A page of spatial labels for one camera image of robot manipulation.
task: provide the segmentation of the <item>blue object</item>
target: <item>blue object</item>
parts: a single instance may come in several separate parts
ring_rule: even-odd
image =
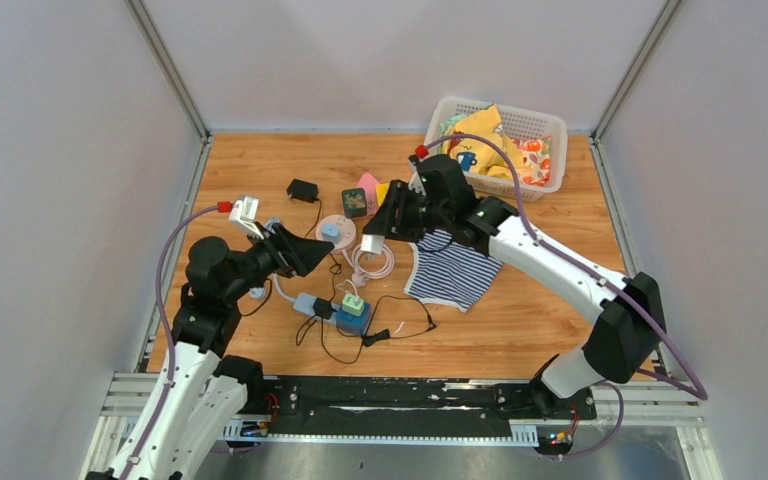
[[[313,313],[313,302],[316,301],[316,297],[309,294],[309,293],[300,293],[296,297],[296,301],[293,302],[293,310],[301,313],[305,317],[312,317],[314,315]],[[331,307],[336,312],[338,308],[340,308],[340,305],[337,305],[336,303],[331,303]],[[329,318],[323,318],[322,320],[325,321],[325,323],[330,323],[331,325],[337,324],[337,314],[332,313]]]
[[[363,302],[363,312],[360,315],[352,315],[340,307],[340,310],[337,311],[337,328],[346,333],[362,337],[366,333],[366,329],[369,328],[371,317],[372,306],[369,302]]]
[[[326,223],[322,226],[322,238],[334,245],[340,243],[340,227],[333,223]]]
[[[458,154],[458,163],[461,164],[461,170],[468,172],[469,168],[478,163],[475,154],[472,152],[461,152]]]

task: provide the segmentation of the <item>red connector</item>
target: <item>red connector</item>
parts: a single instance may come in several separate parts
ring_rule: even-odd
[[[425,158],[428,156],[428,149],[425,148],[425,145],[420,145],[416,147],[416,150],[414,150],[414,153],[416,153],[416,156],[419,158]]]

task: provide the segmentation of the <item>white cable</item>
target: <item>white cable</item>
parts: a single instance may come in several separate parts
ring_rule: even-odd
[[[336,286],[337,286],[337,288],[339,288],[340,290],[342,290],[342,291],[344,291],[344,292],[346,292],[346,293],[349,293],[349,291],[348,291],[348,290],[346,290],[345,288],[343,288],[343,287],[341,287],[341,286],[340,286],[340,285],[342,285],[342,284],[344,284],[344,283],[347,283],[347,282],[348,282],[348,284],[349,284],[349,285],[351,285],[351,286],[352,286],[352,290],[354,290],[354,291],[355,291],[355,296],[356,296],[356,297],[357,297],[357,296],[359,296],[359,295],[358,295],[358,293],[357,293],[357,285],[355,285],[355,282],[353,282],[353,281],[351,281],[351,280],[349,280],[349,279],[343,280],[342,282],[338,283]]]
[[[278,281],[278,275],[275,273],[272,274],[272,285],[275,286],[275,290],[278,291],[278,295],[284,297],[284,300],[287,300],[290,303],[296,303],[295,297],[291,297],[284,293],[284,290],[281,290],[281,283]]]
[[[390,247],[388,247],[387,244],[384,244],[383,248],[381,249],[381,254],[384,255],[385,258],[384,266],[374,272],[367,271],[360,265],[360,257],[364,254],[364,252],[362,252],[360,249],[360,245],[357,245],[354,250],[352,250],[351,256],[349,256],[345,249],[342,250],[342,253],[343,257],[352,267],[352,270],[355,271],[355,275],[352,275],[352,282],[357,283],[360,286],[363,286],[367,279],[379,279],[386,277],[390,274],[390,272],[393,271],[393,267],[396,264],[396,260],[393,257],[393,251],[390,250]]]

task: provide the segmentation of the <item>striped cloth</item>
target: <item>striped cloth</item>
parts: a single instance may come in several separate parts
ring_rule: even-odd
[[[447,232],[435,230],[411,244],[413,272],[405,293],[422,303],[448,305],[466,313],[490,288],[502,263],[457,243],[438,251],[451,239]]]

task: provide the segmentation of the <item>round white device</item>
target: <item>round white device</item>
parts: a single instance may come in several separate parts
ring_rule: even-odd
[[[328,215],[316,225],[316,239],[334,243],[332,252],[339,252],[351,247],[357,238],[355,222],[343,215]]]

